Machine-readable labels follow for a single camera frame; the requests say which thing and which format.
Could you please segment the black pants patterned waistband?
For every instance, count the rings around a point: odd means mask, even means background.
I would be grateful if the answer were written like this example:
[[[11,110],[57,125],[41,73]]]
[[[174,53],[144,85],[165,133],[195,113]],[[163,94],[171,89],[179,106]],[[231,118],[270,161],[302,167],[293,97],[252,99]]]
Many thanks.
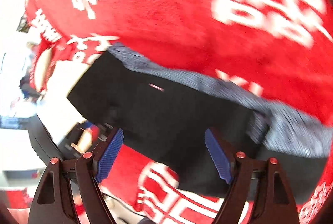
[[[181,190],[204,196],[228,190],[205,145],[208,128],[251,158],[276,157],[298,203],[316,188],[330,153],[332,128],[317,118],[231,82],[161,67],[119,43],[95,60],[68,100],[93,124],[121,128],[126,146],[170,167]]]

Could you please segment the red blanket white characters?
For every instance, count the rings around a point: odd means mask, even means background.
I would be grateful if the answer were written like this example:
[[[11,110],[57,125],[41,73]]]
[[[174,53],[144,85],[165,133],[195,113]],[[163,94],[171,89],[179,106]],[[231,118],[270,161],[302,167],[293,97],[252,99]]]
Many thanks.
[[[1,0],[1,45],[12,50],[1,55],[12,76],[1,81],[1,99],[20,90],[36,108],[20,115],[17,127],[27,130],[44,164],[38,184],[53,157],[78,159],[117,128],[93,124],[68,100],[117,43],[161,67],[231,82],[332,128],[332,0]],[[9,193],[1,223],[29,223],[36,190]],[[124,141],[99,190],[115,223],[214,223],[227,195],[181,190],[175,171]],[[295,202],[299,223],[332,223],[332,141],[316,188],[306,202]]]

